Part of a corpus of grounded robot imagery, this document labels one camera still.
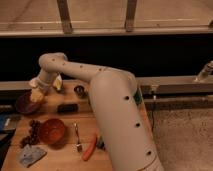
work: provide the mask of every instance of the dish towel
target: dish towel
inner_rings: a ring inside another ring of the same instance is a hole
[[[47,152],[44,151],[43,149],[39,147],[32,147],[29,144],[27,144],[20,152],[18,160],[23,166],[29,167],[33,163],[37,162],[42,157],[44,157],[46,154]]]

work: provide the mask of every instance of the red bowl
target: red bowl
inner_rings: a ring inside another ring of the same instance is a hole
[[[28,91],[21,95],[15,103],[15,108],[19,113],[30,114],[36,112],[40,106],[41,102],[32,102],[30,100],[31,91]]]
[[[59,142],[65,134],[65,125],[60,119],[48,119],[38,130],[39,139],[48,145]]]

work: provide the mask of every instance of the metal fork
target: metal fork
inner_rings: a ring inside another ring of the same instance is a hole
[[[77,136],[76,148],[77,148],[77,151],[80,153],[80,152],[82,152],[82,144],[80,142],[79,133],[78,133],[78,125],[76,122],[74,123],[74,127],[75,127],[75,134]]]

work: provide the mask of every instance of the orange carrot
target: orange carrot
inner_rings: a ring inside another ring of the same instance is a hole
[[[94,133],[93,134],[93,138],[88,146],[88,148],[86,149],[86,151],[83,153],[82,155],[82,159],[84,161],[87,161],[89,160],[89,158],[91,157],[93,151],[95,150],[95,147],[96,147],[96,142],[97,142],[97,134]]]

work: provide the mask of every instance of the wooden tabletop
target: wooden tabletop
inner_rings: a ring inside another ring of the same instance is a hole
[[[83,145],[83,151],[89,145],[93,133],[100,135],[96,119],[89,106],[88,99],[79,99],[73,89],[76,85],[85,86],[88,90],[88,85],[84,82],[73,80],[64,82],[64,90],[57,93],[51,89],[45,97],[44,104],[35,114],[23,115],[17,126],[15,135],[12,139],[11,146],[6,155],[2,171],[112,171],[111,162],[108,154],[104,150],[95,149],[93,155],[88,161],[81,159],[82,153],[78,153],[75,143],[76,136],[74,133],[73,123],[78,124],[79,136]],[[57,106],[62,103],[78,103],[79,111],[76,113],[58,114]],[[141,114],[146,120],[147,130],[150,131],[150,125],[147,118],[145,107],[141,106]],[[20,141],[29,133],[29,121],[31,119],[44,122],[49,118],[61,119],[67,127],[65,137],[61,144],[51,147],[43,143],[38,144],[40,148],[47,151],[47,155],[41,160],[25,168],[22,166],[17,156],[21,149],[19,147]]]

